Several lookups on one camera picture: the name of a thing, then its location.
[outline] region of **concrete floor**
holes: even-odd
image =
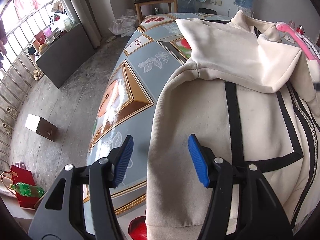
[[[9,163],[25,163],[36,184],[45,190],[66,164],[85,165],[101,98],[128,40],[118,37],[101,45],[60,89],[44,76],[30,90],[12,133]],[[28,114],[41,116],[58,127],[55,142],[24,126]]]

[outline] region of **zipper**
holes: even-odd
[[[312,123],[312,121],[310,120],[310,118],[307,116],[307,114],[301,109],[301,107],[300,107],[300,105],[299,105],[299,103],[298,103],[298,100],[297,100],[297,98],[296,98],[296,96],[295,96],[295,94],[294,94],[294,92],[293,92],[293,90],[292,90],[292,87],[291,87],[291,86],[288,86],[288,90],[289,90],[289,93],[290,93],[290,95],[291,95],[291,98],[292,98],[292,101],[293,101],[293,103],[294,103],[294,106],[297,108],[297,110],[298,110],[298,111],[300,112],[300,114],[303,116],[303,118],[305,119],[305,121],[307,122],[307,124],[308,124],[308,126],[309,126],[309,128],[310,128],[310,131],[311,131],[312,137],[313,137],[314,151],[315,151],[315,153],[314,153],[314,155],[315,155],[314,163],[311,163],[311,161],[310,161],[310,166],[313,164],[313,171],[312,171],[312,169],[311,169],[312,167],[310,167],[310,171],[313,172],[313,173],[312,173],[312,177],[310,178],[310,175],[309,175],[309,179],[308,179],[308,182],[307,182],[307,184],[306,184],[306,186],[305,186],[305,189],[303,190],[303,192],[302,192],[302,194],[301,194],[301,196],[300,196],[300,199],[299,199],[299,201],[298,201],[298,203],[297,203],[297,206],[296,206],[296,208],[294,209],[294,212],[293,212],[293,219],[292,219],[291,225],[292,225],[292,227],[294,227],[294,226],[295,226],[296,219],[297,219],[297,216],[298,216],[298,213],[299,213],[300,208],[301,208],[301,206],[302,206],[302,203],[303,203],[303,201],[304,201],[304,199],[305,199],[305,197],[306,197],[309,189],[311,188],[311,185],[312,185],[312,183],[313,183],[313,181],[314,181],[314,178],[315,178],[315,176],[316,176],[317,155],[318,155],[318,140],[317,140],[316,130],[315,130],[314,126],[313,126],[313,123]]]

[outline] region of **window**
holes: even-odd
[[[39,4],[46,4],[48,0],[36,0],[36,2]],[[20,4],[27,3],[29,3],[29,0],[23,1]],[[27,47],[30,46],[31,42],[34,39],[34,36],[40,30],[44,30],[49,26],[50,16],[53,14],[51,12],[52,5],[40,5],[38,6],[38,8],[40,8],[40,10],[38,10],[34,14],[32,14],[32,9],[28,10],[27,8],[27,10],[25,11],[20,10],[20,14],[22,12],[23,13],[19,15],[17,13],[17,5],[15,6],[14,0],[12,0],[4,11],[2,20],[7,35],[11,32],[11,30],[17,27],[16,30],[7,37],[8,42],[5,45],[7,55],[3,60],[3,66],[6,71],[8,71],[8,69],[10,68],[11,63],[14,63],[17,60],[17,55],[20,55],[23,52],[23,49],[24,51],[27,51]],[[29,18],[21,20],[21,18],[30,14],[32,15]]]

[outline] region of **green plastic bottle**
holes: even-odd
[[[25,197],[42,197],[44,195],[43,188],[39,186],[32,186],[23,182],[18,182],[17,184],[10,184],[15,192],[18,192],[21,196]]]

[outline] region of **red apple print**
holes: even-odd
[[[163,21],[165,18],[164,17],[153,17],[153,18],[150,18],[146,21],[146,23],[149,23],[149,22],[161,22]]]
[[[186,40],[185,38],[183,38],[183,39],[181,40],[181,45],[182,45],[183,47],[185,47],[186,49],[191,49],[189,43],[187,42],[187,40]]]
[[[133,240],[147,240],[146,216],[137,217],[130,222],[128,234]]]

